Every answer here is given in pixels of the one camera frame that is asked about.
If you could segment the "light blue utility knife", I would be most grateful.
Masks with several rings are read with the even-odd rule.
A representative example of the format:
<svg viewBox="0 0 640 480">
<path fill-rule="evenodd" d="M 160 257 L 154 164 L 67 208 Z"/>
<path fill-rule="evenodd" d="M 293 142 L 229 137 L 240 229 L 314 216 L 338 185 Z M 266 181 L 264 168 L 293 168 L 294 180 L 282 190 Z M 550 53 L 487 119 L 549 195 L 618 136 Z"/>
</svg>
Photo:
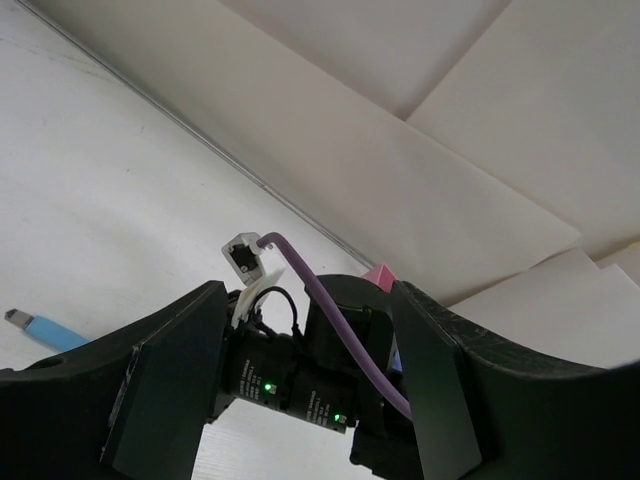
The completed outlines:
<svg viewBox="0 0 640 480">
<path fill-rule="evenodd" d="M 44 316 L 10 309 L 5 312 L 4 318 L 31 339 L 58 352 L 70 351 L 89 343 L 88 339 Z"/>
</svg>

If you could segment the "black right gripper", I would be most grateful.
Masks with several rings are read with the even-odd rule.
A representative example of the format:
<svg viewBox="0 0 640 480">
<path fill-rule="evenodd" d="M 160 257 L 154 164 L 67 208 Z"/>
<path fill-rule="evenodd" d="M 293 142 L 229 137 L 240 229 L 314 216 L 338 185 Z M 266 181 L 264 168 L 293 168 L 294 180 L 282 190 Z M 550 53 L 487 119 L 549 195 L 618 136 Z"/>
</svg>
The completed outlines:
<svg viewBox="0 0 640 480">
<path fill-rule="evenodd" d="M 376 366 L 388 373 L 394 333 L 386 292 L 349 275 L 319 278 Z M 230 335 L 221 390 L 323 428 L 359 428 L 385 437 L 389 415 L 382 395 L 340 340 L 316 301 L 306 323 L 278 334 L 263 320 L 257 297 L 248 319 Z"/>
</svg>

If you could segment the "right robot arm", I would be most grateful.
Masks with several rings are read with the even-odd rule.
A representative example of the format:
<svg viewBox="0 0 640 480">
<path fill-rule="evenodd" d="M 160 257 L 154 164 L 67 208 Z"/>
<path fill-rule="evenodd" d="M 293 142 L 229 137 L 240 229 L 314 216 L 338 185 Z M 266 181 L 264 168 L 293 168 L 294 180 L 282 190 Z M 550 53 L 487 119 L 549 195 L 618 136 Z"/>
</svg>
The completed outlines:
<svg viewBox="0 0 640 480">
<path fill-rule="evenodd" d="M 403 398 L 403 375 L 393 367 L 396 350 L 388 294 L 349 275 L 321 275 L 320 282 L 376 366 Z M 253 301 L 246 321 L 227 327 L 220 394 L 260 405 L 344 434 L 354 428 L 349 460 L 382 479 L 424 479 L 412 422 L 385 400 L 361 371 L 318 303 L 310 298 L 304 333 L 292 307 L 292 334 L 268 327 Z"/>
</svg>

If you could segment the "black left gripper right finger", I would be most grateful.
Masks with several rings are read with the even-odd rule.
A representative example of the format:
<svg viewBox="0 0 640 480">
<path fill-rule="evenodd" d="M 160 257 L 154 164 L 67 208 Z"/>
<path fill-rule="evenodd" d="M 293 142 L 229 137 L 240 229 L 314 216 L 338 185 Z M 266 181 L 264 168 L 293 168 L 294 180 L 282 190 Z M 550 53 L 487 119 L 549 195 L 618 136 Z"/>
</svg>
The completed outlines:
<svg viewBox="0 0 640 480">
<path fill-rule="evenodd" d="M 392 319 L 427 479 L 635 479 L 639 366 L 514 343 L 408 282 Z"/>
</svg>

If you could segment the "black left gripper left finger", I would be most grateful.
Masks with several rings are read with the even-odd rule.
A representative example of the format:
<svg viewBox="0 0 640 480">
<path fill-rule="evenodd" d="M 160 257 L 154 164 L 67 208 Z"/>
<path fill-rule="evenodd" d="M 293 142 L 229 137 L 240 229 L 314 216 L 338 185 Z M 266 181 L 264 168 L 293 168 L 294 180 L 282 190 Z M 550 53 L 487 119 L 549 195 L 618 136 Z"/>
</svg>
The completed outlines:
<svg viewBox="0 0 640 480">
<path fill-rule="evenodd" d="M 190 478 L 225 325 L 225 286 L 209 281 L 84 346 L 3 370 L 2 477 Z"/>
</svg>

